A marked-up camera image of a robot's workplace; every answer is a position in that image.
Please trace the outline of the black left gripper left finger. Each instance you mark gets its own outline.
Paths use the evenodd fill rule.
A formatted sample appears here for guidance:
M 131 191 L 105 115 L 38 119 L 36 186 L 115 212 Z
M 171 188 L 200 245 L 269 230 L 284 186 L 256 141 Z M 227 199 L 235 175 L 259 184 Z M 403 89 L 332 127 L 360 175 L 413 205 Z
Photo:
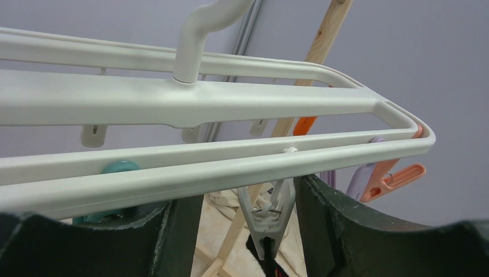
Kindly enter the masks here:
M 1 213 L 1 275 L 190 276 L 203 199 L 141 205 L 101 223 Z

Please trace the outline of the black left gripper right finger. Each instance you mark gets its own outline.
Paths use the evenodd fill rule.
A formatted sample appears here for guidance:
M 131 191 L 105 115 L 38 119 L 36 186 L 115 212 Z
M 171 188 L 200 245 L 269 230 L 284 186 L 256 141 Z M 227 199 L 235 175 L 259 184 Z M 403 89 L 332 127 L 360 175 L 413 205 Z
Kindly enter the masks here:
M 383 214 L 315 175 L 296 177 L 308 276 L 487 276 L 488 222 L 430 227 Z

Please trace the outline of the argyle red yellow sock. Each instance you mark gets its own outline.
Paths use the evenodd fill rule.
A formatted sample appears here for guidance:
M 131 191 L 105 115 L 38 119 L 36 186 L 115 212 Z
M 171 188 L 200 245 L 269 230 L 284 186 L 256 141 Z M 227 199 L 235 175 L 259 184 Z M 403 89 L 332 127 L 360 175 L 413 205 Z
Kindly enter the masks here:
M 257 249 L 254 245 L 251 235 L 248 236 L 248 239 L 246 241 L 246 248 L 258 261 L 266 277 L 289 277 L 289 275 L 284 271 L 284 269 L 272 257 L 273 244 L 274 244 L 274 240 L 269 237 L 265 237 L 263 240 L 261 240 L 261 245 L 263 246 L 263 250 L 264 250 L 263 260 L 261 260 L 258 256 Z

